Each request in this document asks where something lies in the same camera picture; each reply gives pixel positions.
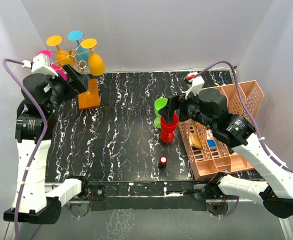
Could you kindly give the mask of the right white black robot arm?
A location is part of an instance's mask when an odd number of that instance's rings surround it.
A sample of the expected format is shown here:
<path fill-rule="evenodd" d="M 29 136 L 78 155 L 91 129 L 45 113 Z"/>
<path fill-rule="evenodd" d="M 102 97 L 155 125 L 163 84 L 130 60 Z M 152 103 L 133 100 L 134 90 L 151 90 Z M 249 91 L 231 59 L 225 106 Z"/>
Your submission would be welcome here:
<path fill-rule="evenodd" d="M 205 193 L 217 199 L 229 195 L 249 199 L 278 218 L 293 216 L 293 173 L 272 161 L 246 118 L 229 112 L 225 95 L 207 88 L 198 94 L 171 96 L 158 112 L 171 124 L 175 110 L 180 121 L 192 119 L 209 128 L 214 138 L 247 160 L 264 179 L 251 181 L 218 172 L 205 186 Z"/>

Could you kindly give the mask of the red wine glass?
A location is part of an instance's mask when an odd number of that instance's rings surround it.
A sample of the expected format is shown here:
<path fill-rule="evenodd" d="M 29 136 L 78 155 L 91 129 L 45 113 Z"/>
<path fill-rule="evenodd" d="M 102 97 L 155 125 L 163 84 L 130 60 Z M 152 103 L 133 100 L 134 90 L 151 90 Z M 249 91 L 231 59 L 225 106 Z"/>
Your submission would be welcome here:
<path fill-rule="evenodd" d="M 163 117 L 160 118 L 161 133 L 159 135 L 160 139 L 165 143 L 170 143 L 175 138 L 175 130 L 178 127 L 179 117 L 176 113 L 173 114 L 173 121 L 167 123 Z"/>

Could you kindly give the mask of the green wine glass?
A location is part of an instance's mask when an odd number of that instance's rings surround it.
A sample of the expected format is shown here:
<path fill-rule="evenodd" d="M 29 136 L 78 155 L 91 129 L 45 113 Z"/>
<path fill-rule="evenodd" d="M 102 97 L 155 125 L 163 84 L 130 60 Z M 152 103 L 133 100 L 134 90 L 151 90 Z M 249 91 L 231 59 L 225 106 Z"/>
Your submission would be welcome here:
<path fill-rule="evenodd" d="M 154 120 L 154 125 L 156 128 L 161 128 L 161 115 L 159 114 L 159 110 L 164 108 L 168 102 L 168 99 L 165 97 L 160 97 L 154 102 L 154 112 L 156 118 Z"/>

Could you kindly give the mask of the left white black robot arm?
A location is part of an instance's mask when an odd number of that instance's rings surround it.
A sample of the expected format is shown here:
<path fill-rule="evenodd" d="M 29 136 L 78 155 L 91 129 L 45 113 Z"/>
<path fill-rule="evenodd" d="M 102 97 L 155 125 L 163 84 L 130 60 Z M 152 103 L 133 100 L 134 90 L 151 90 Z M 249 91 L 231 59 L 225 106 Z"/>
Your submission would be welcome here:
<path fill-rule="evenodd" d="M 52 225 L 72 198 L 83 200 L 89 196 L 90 187 L 81 175 L 68 176 L 49 192 L 45 188 L 47 156 L 58 110 L 88 89 L 84 84 L 88 76 L 69 64 L 62 68 L 67 80 L 59 74 L 32 73 L 18 81 L 24 97 L 16 111 L 18 176 L 14 201 L 3 213 L 4 221 Z"/>

